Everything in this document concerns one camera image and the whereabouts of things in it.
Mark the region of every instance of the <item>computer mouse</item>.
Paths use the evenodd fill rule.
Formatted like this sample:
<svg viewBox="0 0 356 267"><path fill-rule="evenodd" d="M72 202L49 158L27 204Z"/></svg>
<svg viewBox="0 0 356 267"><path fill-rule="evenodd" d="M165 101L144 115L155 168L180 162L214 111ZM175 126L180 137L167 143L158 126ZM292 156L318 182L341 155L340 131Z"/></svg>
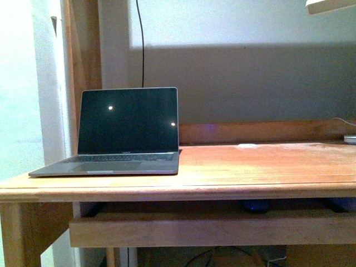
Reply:
<svg viewBox="0 0 356 267"><path fill-rule="evenodd" d="M268 199L248 199L241 201L245 211L252 214L263 214L269 211Z"/></svg>

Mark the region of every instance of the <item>lamp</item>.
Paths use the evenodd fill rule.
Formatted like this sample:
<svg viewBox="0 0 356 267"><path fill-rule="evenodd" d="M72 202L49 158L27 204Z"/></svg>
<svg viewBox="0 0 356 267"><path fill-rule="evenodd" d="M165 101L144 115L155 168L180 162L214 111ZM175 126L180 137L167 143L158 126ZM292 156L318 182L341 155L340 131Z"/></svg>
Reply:
<svg viewBox="0 0 356 267"><path fill-rule="evenodd" d="M356 0L307 0L306 9L310 15L356 5Z"/></svg>

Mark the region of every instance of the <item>white cable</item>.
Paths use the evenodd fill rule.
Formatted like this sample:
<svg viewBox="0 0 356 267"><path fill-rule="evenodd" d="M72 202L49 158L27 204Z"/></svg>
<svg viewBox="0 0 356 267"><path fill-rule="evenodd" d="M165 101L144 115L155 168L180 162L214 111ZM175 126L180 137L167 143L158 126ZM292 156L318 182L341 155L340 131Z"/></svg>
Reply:
<svg viewBox="0 0 356 267"><path fill-rule="evenodd" d="M279 260L285 260L286 258L287 258L287 256L284 256L283 258L274 259L274 260L268 260L267 267L269 267L269 263L273 263L273 262L279 261Z"/></svg>
<svg viewBox="0 0 356 267"><path fill-rule="evenodd" d="M341 120L341 121L343 121L343 122L345 122L345 123L347 123L347 124L349 124L349 125L356 126L356 124L353 124L353 123L351 123L351 122L348 122L348 121L344 120L343 118L334 118L334 120Z"/></svg>

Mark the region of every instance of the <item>laptop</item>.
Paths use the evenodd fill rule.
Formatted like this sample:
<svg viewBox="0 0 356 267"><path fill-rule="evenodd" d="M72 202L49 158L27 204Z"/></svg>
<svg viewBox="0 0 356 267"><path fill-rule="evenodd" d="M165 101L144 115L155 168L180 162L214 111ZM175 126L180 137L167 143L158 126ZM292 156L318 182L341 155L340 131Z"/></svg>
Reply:
<svg viewBox="0 0 356 267"><path fill-rule="evenodd" d="M177 174L177 88L83 91L77 154L29 176Z"/></svg>

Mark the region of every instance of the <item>white object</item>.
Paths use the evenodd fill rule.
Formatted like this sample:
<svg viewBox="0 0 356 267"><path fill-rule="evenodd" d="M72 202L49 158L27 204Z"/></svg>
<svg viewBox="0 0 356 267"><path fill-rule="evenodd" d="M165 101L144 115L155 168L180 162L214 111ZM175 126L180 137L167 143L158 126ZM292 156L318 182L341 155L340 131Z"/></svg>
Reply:
<svg viewBox="0 0 356 267"><path fill-rule="evenodd" d="M239 145L237 145L237 147L239 149L252 149L252 148L257 147L257 145L256 144L239 144Z"/></svg>
<svg viewBox="0 0 356 267"><path fill-rule="evenodd" d="M344 141L351 145L356 145L356 135L345 135Z"/></svg>
<svg viewBox="0 0 356 267"><path fill-rule="evenodd" d="M307 0L306 9L310 15L356 5L356 0Z"/></svg>

